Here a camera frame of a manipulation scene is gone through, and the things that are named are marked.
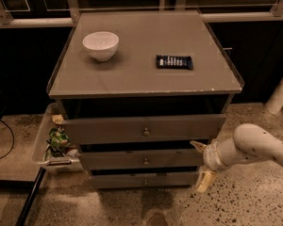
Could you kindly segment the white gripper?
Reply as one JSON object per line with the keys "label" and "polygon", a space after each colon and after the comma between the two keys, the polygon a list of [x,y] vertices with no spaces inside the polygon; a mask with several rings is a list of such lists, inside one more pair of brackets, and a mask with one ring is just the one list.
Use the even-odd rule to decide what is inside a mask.
{"label": "white gripper", "polygon": [[223,171],[227,169],[227,165],[220,159],[218,155],[218,143],[214,142],[208,146],[202,142],[191,140],[190,144],[198,151],[203,152],[204,165],[212,171],[202,171],[196,183],[196,190],[204,193],[216,180],[217,173],[214,171]]}

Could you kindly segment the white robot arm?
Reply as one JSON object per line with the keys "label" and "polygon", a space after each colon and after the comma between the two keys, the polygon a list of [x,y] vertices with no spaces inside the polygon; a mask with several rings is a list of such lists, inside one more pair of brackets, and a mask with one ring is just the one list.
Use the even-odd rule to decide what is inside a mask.
{"label": "white robot arm", "polygon": [[239,125],[232,137],[222,142],[206,145],[192,140],[191,145],[203,158],[195,184],[199,193],[204,193],[213,184],[219,171],[237,164],[271,160],[283,167],[283,141],[252,123]]}

